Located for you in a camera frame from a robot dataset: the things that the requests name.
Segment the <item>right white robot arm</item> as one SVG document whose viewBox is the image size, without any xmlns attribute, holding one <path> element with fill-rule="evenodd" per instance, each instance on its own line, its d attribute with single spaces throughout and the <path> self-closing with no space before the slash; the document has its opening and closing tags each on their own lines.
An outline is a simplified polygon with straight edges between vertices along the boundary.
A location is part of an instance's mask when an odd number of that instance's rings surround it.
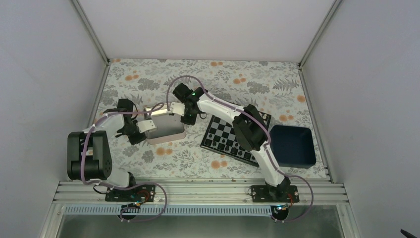
<svg viewBox="0 0 420 238">
<path fill-rule="evenodd" d="M 270 199 L 280 202 L 287 196 L 290 180 L 275 161 L 270 147 L 271 137 L 256 107 L 227 102 L 201 87 L 193 91 L 183 83 L 176 86 L 172 93 L 183 104 L 179 107 L 183 110 L 179 115 L 184 124 L 194 125 L 200 113 L 213 115 L 229 123 L 239 145 L 257 161 Z"/>
</svg>

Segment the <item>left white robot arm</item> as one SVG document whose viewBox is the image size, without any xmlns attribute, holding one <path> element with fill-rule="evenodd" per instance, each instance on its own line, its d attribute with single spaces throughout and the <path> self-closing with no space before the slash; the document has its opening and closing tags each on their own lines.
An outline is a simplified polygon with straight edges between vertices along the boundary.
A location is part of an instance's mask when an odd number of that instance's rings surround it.
<svg viewBox="0 0 420 238">
<path fill-rule="evenodd" d="M 146 140 L 140 132 L 136 110 L 129 99 L 119 99 L 116 108 L 108 109 L 96 125 L 83 131 L 72 132 L 67 138 L 67 175 L 71 180 L 86 184 L 118 187 L 118 194 L 126 201 L 138 194 L 134 175 L 115 167 L 112 163 L 109 139 L 127 136 L 131 145 Z"/>
</svg>

